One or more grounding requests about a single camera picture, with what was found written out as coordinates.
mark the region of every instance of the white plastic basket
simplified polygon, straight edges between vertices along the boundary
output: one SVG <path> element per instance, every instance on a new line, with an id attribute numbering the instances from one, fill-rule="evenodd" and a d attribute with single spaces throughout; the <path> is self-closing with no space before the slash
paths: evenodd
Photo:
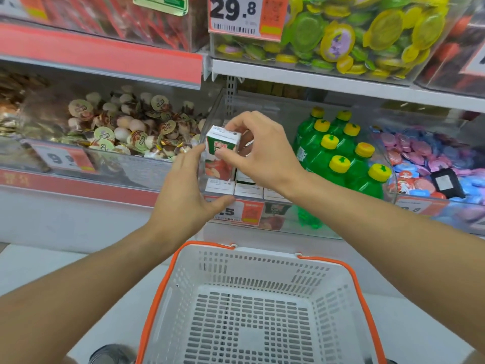
<path id="1" fill-rule="evenodd" d="M 385 364 L 355 273 L 339 261 L 188 242 L 143 329 L 137 364 Z"/>

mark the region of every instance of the juice box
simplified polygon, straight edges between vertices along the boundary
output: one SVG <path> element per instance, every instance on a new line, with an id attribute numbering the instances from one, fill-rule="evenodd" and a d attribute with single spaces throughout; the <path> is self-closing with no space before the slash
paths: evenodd
<path id="1" fill-rule="evenodd" d="M 241 134 L 213 126 L 206 136 L 206 175 L 224 181 L 234 179 L 235 169 L 218 159 L 215 152 L 221 148 L 237 151 Z"/>

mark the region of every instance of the floor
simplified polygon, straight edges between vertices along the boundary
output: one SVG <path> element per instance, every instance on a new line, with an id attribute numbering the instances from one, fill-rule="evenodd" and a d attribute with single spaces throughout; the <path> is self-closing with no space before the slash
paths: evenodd
<path id="1" fill-rule="evenodd" d="M 84 254 L 0 244 L 0 295 L 37 279 Z M 156 288 L 167 271 L 160 265 L 140 281 L 81 339 L 69 355 L 78 364 L 105 344 L 134 350 Z M 471 347 L 406 299 L 366 294 L 389 359 L 398 364 L 462 364 Z"/>

